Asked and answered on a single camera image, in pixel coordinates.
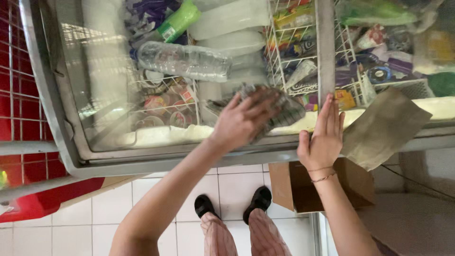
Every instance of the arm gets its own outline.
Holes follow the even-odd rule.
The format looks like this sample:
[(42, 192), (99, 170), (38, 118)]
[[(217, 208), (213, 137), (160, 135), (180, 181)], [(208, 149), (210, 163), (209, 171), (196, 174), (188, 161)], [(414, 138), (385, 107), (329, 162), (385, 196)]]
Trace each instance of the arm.
[(321, 198), (329, 220), (330, 229), (340, 256), (379, 256), (375, 242), (360, 221), (337, 175), (332, 168), (343, 146), (343, 122), (345, 113), (338, 115), (338, 101), (333, 95), (327, 96), (316, 127), (309, 141), (307, 131), (300, 132), (297, 149), (300, 162), (306, 167)]
[(237, 94), (221, 113), (212, 135), (151, 188), (120, 223), (111, 256), (159, 255), (157, 241), (191, 190), (226, 153), (245, 145), (277, 110), (275, 97), (251, 107), (263, 95), (258, 90), (240, 104)]

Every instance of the cardboard box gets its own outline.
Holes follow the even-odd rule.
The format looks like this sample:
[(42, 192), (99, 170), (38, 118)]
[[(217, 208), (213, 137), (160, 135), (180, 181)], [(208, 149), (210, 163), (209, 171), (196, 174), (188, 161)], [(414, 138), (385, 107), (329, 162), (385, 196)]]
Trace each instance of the cardboard box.
[[(298, 213), (324, 211), (319, 194), (300, 162), (268, 164), (273, 202)], [(354, 208), (374, 205), (373, 176), (347, 158), (334, 163), (343, 190)]]

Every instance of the hand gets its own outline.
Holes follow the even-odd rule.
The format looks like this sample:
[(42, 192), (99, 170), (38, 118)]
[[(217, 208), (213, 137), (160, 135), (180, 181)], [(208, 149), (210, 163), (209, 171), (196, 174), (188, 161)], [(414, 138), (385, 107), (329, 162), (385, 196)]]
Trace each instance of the hand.
[(272, 107), (278, 93), (255, 105), (266, 93), (267, 89), (258, 87), (240, 104), (240, 94), (237, 93), (221, 112), (209, 140), (227, 152), (251, 142), (265, 123), (279, 113), (279, 109)]
[(343, 147), (345, 113), (341, 112), (338, 115), (338, 100), (334, 100), (333, 97), (331, 93), (327, 95), (327, 100), (316, 121), (311, 142), (308, 131), (300, 131), (297, 155), (307, 170), (331, 167)]

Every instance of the black sandal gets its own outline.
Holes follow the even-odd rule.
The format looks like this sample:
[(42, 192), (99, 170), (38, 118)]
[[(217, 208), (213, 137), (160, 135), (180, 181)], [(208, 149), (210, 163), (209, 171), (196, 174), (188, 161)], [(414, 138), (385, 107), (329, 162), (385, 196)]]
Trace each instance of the black sandal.
[(220, 219), (220, 217), (215, 213), (212, 202), (206, 195), (199, 195), (196, 200), (194, 200), (194, 210), (199, 218), (202, 218), (202, 216), (207, 212), (211, 212)]
[(251, 212), (259, 208), (263, 211), (267, 211), (268, 207), (272, 203), (272, 193), (266, 186), (262, 186), (254, 192), (253, 199), (251, 199), (251, 204), (243, 212), (243, 222), (248, 225), (248, 220), (250, 218)]

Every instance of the chest freezer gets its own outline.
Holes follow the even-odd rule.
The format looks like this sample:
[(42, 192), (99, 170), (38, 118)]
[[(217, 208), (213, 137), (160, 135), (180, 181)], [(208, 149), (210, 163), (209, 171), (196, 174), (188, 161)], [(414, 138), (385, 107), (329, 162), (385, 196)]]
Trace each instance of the chest freezer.
[[(351, 28), (335, 14), (340, 1), (316, 0), (303, 26), (273, 25), (273, 15), (295, 0), (267, 1), (268, 26), (260, 27), (266, 46), (256, 69), (239, 70), (240, 79), (226, 83), (178, 76), (150, 77), (130, 58), (123, 22), (123, 0), (22, 0), (25, 36), (48, 122), (68, 172), (77, 177), (145, 174), (172, 169), (204, 138), (216, 116), (204, 100), (229, 95), (241, 82), (268, 83), (299, 98), (316, 99), (344, 90), (355, 107), (345, 125), (358, 118), (374, 98), (365, 89), (368, 77), (355, 69), (349, 82), (335, 87), (340, 66), (356, 63)], [(283, 54), (284, 41), (315, 38), (315, 51), (301, 57)], [(288, 88), (287, 70), (309, 60), (317, 64), (313, 82)], [(435, 97), (428, 79), (369, 85), (380, 92), (394, 86), (433, 118), (402, 150), (455, 146), (455, 99)], [(298, 132), (314, 129), (317, 111), (289, 127), (272, 130), (254, 145), (234, 150), (217, 166), (297, 160)]]

